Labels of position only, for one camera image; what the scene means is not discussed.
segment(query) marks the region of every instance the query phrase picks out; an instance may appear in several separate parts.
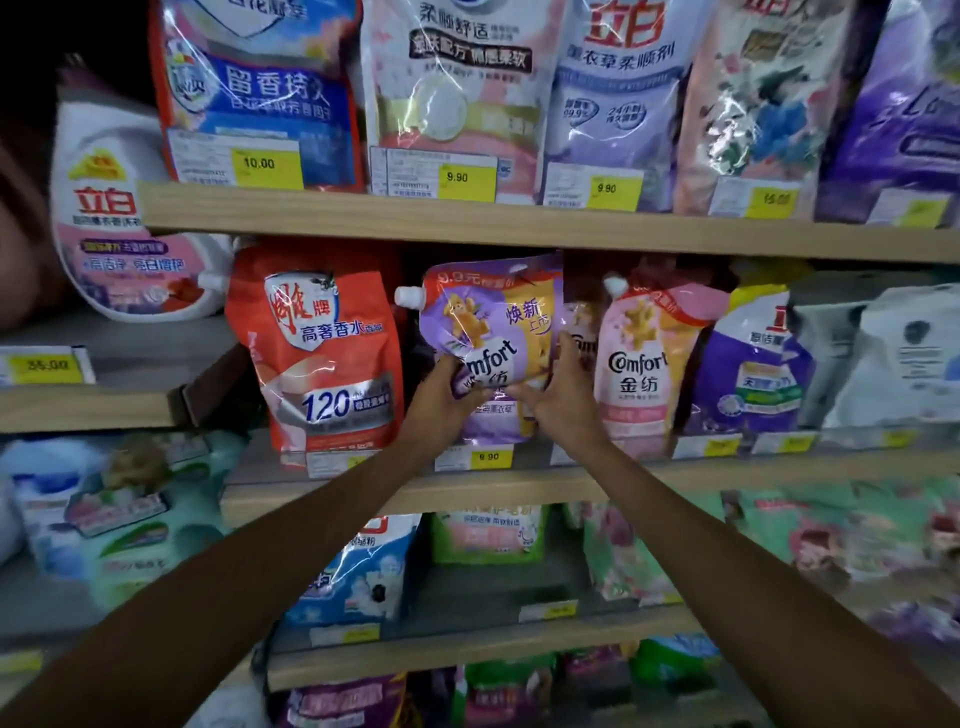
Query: green detergent pouch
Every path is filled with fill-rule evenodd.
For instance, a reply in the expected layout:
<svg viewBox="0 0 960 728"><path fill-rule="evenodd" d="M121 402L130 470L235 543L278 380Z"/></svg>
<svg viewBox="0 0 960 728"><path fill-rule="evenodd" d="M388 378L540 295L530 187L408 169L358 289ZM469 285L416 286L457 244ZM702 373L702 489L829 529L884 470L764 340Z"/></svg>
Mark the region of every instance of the green detergent pouch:
<svg viewBox="0 0 960 728"><path fill-rule="evenodd" d="M456 668L450 722L455 726L529 725L550 707L553 652Z"/></svg>
<svg viewBox="0 0 960 728"><path fill-rule="evenodd" d="M430 519L435 564L525 564L540 561L549 509L474 508Z"/></svg>

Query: laundry detergent bottle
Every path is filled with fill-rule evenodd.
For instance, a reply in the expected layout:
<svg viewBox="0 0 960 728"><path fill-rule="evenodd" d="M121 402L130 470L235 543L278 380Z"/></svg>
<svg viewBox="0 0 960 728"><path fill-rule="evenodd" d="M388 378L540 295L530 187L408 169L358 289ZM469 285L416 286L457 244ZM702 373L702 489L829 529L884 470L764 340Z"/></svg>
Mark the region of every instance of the laundry detergent bottle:
<svg viewBox="0 0 960 728"><path fill-rule="evenodd" d="M224 293L202 275L229 272L228 235L154 237L138 182L168 182L156 112L95 91L63 89L50 178L60 261L84 299L116 321L186 321L216 313Z"/></svg>

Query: forearm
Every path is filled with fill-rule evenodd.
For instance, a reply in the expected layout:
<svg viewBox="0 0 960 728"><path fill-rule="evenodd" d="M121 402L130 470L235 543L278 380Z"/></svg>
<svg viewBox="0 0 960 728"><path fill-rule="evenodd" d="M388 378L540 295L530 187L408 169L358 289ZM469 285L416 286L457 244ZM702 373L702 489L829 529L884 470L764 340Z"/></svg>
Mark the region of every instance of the forearm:
<svg viewBox="0 0 960 728"><path fill-rule="evenodd" d="M0 724L180 728L428 459L397 440L187 560L45 669Z"/></svg>
<svg viewBox="0 0 960 728"><path fill-rule="evenodd" d="M960 724L906 657L775 556L613 446L584 465L778 725Z"/></svg>

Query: hand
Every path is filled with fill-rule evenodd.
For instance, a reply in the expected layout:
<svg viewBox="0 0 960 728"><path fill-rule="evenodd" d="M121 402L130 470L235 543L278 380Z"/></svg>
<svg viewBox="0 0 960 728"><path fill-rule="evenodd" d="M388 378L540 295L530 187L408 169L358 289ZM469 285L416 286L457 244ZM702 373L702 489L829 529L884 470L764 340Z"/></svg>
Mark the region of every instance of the hand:
<svg viewBox="0 0 960 728"><path fill-rule="evenodd" d="M453 397L451 381L463 362L444 354L430 375L420 383L410 402L396 441L433 460L453 445L473 410L493 396L491 389L474 389L459 400Z"/></svg>
<svg viewBox="0 0 960 728"><path fill-rule="evenodd" d="M560 359L553 365L549 386L541 392L528 384L511 384L506 392L526 404L543 431L579 463L611 444L600 421L592 382L580 366L577 343L566 331L560 334Z"/></svg>

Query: orange detergent pouch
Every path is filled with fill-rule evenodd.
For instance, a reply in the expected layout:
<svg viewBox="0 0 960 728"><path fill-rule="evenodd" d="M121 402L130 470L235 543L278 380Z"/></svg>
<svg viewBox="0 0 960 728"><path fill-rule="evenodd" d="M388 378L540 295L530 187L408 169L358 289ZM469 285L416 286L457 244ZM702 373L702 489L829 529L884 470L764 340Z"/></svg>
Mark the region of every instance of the orange detergent pouch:
<svg viewBox="0 0 960 728"><path fill-rule="evenodd" d="M396 249L357 240L261 238L237 254L227 319L250 350L276 449L396 437L403 376L387 288L400 270Z"/></svg>

